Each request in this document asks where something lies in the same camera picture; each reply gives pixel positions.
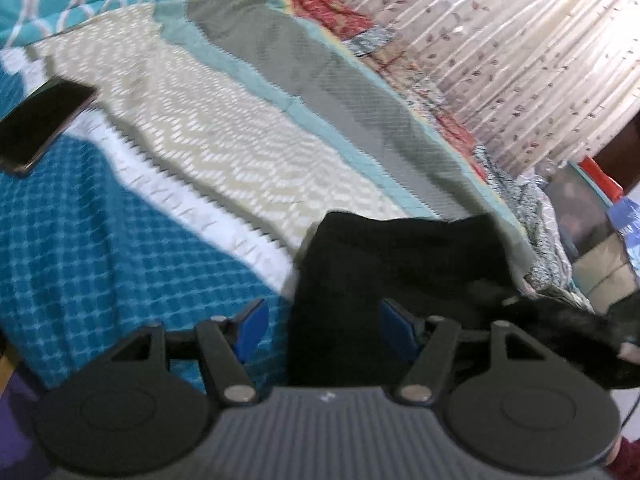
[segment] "curtain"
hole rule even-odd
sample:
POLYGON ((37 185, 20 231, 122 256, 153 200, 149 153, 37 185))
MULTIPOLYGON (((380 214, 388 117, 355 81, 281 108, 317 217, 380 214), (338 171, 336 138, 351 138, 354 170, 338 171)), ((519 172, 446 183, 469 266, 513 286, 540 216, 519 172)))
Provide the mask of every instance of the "curtain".
POLYGON ((640 109, 638 0, 346 0, 409 44, 498 163, 594 155, 640 109))

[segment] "smartphone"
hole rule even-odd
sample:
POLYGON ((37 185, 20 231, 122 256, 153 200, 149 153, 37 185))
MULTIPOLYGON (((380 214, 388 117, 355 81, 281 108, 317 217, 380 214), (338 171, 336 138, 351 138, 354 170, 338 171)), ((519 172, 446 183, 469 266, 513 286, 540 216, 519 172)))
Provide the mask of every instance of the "smartphone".
POLYGON ((92 86, 53 77, 0 121, 0 170, 27 176, 68 124, 97 97, 92 86))

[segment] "ridged gray surface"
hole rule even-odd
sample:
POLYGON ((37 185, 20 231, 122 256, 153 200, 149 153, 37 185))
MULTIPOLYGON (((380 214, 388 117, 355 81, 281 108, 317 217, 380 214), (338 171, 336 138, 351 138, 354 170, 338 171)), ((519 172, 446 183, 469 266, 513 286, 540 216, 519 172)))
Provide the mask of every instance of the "ridged gray surface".
MULTIPOLYGON (((87 480, 58 470, 49 480, 87 480)), ((276 388, 264 403, 223 413, 189 456, 134 480, 523 480, 469 456, 429 410, 380 388, 276 388)), ((606 480, 599 467, 555 477, 606 480)))

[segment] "beige patterned fabric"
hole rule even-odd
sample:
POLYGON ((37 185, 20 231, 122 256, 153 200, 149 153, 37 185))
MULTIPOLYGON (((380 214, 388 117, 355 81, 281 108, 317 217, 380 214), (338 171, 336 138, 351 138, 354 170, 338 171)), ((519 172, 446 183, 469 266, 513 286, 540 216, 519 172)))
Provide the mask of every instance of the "beige patterned fabric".
POLYGON ((293 248, 331 209, 405 216, 333 148, 162 40, 152 13, 150 4, 114 10, 35 48, 60 75, 98 86, 157 164, 266 221, 293 248))
POLYGON ((346 0, 396 31, 512 175, 594 155, 640 109, 640 0, 346 0))

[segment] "maroon fabric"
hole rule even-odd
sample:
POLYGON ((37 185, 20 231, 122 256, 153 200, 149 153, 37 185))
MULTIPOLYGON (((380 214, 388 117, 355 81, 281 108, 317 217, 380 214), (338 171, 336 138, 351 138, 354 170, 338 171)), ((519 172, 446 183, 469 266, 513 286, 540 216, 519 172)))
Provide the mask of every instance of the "maroon fabric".
POLYGON ((623 438, 618 456, 607 468, 617 480, 640 480, 640 440, 623 438))

